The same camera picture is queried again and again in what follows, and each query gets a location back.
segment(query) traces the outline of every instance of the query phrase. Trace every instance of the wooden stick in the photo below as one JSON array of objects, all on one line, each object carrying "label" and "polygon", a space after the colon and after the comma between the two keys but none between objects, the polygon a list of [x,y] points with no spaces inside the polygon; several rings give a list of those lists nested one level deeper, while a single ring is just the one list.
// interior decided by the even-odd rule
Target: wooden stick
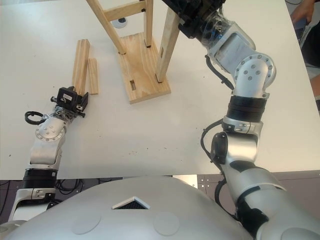
[{"label": "wooden stick", "polygon": [[154,0],[145,1],[145,12],[144,12],[144,43],[147,48],[151,46],[152,42],[152,20],[154,11]]},{"label": "wooden stick", "polygon": [[121,6],[113,7],[108,10],[104,10],[103,13],[105,17],[111,22],[113,20],[141,13],[145,8],[145,1],[135,1]]},{"label": "wooden stick", "polygon": [[78,95],[83,96],[86,92],[86,78],[90,42],[88,39],[79,40],[76,44],[75,60],[73,65],[72,85]]},{"label": "wooden stick", "polygon": [[168,7],[155,70],[155,76],[159,83],[164,81],[168,70],[169,62],[179,35],[179,21],[179,16]]},{"label": "wooden stick", "polygon": [[90,95],[99,94],[99,80],[98,80],[98,64],[97,59],[89,58],[88,62],[89,77],[90,77]]},{"label": "wooden stick", "polygon": [[118,36],[114,27],[111,25],[109,20],[106,18],[104,11],[103,11],[103,8],[101,7],[98,0],[86,0],[86,2],[89,4],[90,8],[92,9],[94,14],[98,18],[99,22],[102,24],[104,30],[111,38],[112,42],[114,43],[114,45],[118,49],[118,52],[120,54],[125,54],[126,50],[125,50],[124,45],[121,42],[121,39]]}]

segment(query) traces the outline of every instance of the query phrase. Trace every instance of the wooden base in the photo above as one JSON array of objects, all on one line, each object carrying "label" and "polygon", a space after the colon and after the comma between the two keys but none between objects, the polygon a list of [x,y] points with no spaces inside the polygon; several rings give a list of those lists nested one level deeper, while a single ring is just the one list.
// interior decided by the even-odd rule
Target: wooden base
[{"label": "wooden base", "polygon": [[122,77],[130,104],[171,93],[167,77],[156,78],[158,50],[154,39],[146,47],[144,33],[122,37],[126,54],[119,54]]}]

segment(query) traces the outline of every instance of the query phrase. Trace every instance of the robotic arm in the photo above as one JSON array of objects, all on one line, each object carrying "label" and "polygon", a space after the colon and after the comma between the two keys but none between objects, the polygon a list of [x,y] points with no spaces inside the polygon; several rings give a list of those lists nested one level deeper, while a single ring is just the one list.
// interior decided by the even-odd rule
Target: robotic arm
[{"label": "robotic arm", "polygon": [[[232,89],[221,121],[223,132],[214,135],[208,156],[226,179],[235,218],[256,239],[320,239],[319,220],[305,212],[269,171],[254,164],[269,97],[266,88],[276,76],[273,60],[257,52],[251,38],[223,17],[223,0],[163,1],[181,17],[179,29],[206,47],[208,66]],[[232,75],[234,88],[210,60]]]}]

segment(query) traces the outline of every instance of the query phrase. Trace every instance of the wooden frame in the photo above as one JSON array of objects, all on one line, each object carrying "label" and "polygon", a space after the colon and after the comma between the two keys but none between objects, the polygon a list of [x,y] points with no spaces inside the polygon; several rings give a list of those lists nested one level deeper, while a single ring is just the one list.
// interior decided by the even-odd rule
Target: wooden frame
[{"label": "wooden frame", "polygon": [[[166,72],[179,34],[179,17],[168,8],[159,54],[152,38],[153,0],[140,0],[106,10],[98,0],[86,1],[119,52],[129,102],[133,104],[169,94]],[[120,38],[110,21],[141,12],[144,32]]]}]

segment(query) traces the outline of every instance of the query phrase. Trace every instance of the person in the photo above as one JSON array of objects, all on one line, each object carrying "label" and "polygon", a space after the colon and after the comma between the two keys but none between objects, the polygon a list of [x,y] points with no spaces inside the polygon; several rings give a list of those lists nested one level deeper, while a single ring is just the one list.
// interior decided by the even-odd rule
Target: person
[{"label": "person", "polygon": [[[309,24],[312,20],[316,2],[320,2],[320,0],[302,0],[300,5],[291,14],[292,23],[295,24],[299,20],[305,18],[307,24]],[[301,48],[301,52],[306,63],[320,68],[320,21],[317,25],[312,27],[308,33]],[[312,78],[310,83],[313,94],[316,99],[318,99],[320,96],[320,74]]]}]

